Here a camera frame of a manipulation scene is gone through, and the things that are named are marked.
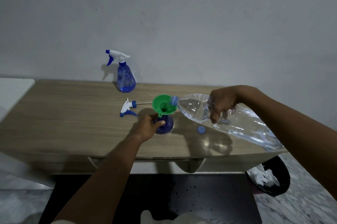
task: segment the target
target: wooden table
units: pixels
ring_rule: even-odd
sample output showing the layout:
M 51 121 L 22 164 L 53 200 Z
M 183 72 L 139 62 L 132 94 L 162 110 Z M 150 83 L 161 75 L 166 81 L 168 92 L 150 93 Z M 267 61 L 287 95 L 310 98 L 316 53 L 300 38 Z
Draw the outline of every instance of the wooden table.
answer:
M 125 94 L 107 82 L 40 80 L 0 123 L 0 150 L 48 173 L 90 172 L 88 157 L 104 158 L 139 118 L 154 113 L 151 105 L 139 105 L 133 109 L 138 117 L 120 118 L 127 97 L 147 102 L 159 94 L 209 94 L 215 88 L 137 84 L 133 92 Z M 266 152 L 208 127 L 200 135 L 198 124 L 179 111 L 172 117 L 173 130 L 145 142 L 137 159 L 207 158 L 216 165 L 225 163 L 228 171 L 244 171 L 286 151 Z

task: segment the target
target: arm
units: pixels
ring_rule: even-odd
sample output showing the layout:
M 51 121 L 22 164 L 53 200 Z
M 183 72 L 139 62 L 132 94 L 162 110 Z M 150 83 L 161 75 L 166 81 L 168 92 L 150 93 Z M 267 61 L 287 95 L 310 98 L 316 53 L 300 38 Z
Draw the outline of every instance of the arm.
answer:
M 111 224 L 141 144 L 150 139 L 165 121 L 152 124 L 156 116 L 146 115 L 135 132 L 108 154 L 103 165 L 67 202 L 55 220 L 76 224 Z
M 337 199 L 337 132 L 251 86 L 213 90 L 213 123 L 237 103 L 250 107 L 300 164 Z

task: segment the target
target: green funnel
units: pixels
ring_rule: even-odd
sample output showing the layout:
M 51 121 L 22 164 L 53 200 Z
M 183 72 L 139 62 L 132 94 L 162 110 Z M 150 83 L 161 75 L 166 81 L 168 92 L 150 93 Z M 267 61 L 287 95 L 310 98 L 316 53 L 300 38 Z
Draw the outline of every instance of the green funnel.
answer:
M 162 115 L 170 115 L 176 111 L 177 106 L 173 106 L 170 103 L 169 95 L 158 95 L 152 101 L 153 109 L 158 113 L 158 118 L 161 118 Z

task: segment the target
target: wood grain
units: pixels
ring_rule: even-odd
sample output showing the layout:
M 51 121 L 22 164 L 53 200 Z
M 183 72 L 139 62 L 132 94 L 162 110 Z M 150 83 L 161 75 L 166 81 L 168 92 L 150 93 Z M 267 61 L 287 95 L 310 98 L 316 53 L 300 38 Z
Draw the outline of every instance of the wood grain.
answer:
M 105 156 L 129 134 L 139 118 L 154 113 L 151 105 L 140 105 L 133 109 L 138 118 L 120 118 L 127 97 L 147 102 L 159 94 L 209 94 L 215 88 L 137 84 L 133 92 L 125 94 L 107 82 L 40 80 L 0 123 L 0 150 Z M 179 111 L 172 117 L 172 132 L 155 134 L 141 146 L 137 158 L 203 158 L 265 152 L 260 146 L 213 128 L 206 128 L 206 133 L 199 135 L 198 124 Z

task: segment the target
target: hand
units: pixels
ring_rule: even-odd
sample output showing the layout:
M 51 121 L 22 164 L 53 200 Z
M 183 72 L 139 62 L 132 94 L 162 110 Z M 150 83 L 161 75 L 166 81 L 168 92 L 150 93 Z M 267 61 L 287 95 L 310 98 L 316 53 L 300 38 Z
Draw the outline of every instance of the hand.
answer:
M 145 115 L 138 123 L 133 136 L 137 137 L 141 143 L 149 140 L 154 135 L 158 127 L 165 124 L 165 121 L 158 121 L 153 124 L 153 121 L 158 117 L 158 114 Z
M 227 111 L 233 109 L 235 105 L 242 102 L 243 95 L 247 91 L 255 89 L 251 86 L 229 86 L 212 90 L 210 96 L 213 98 L 214 106 L 211 110 L 211 121 L 216 124 L 219 120 L 220 113 L 225 111 L 223 117 L 227 117 Z

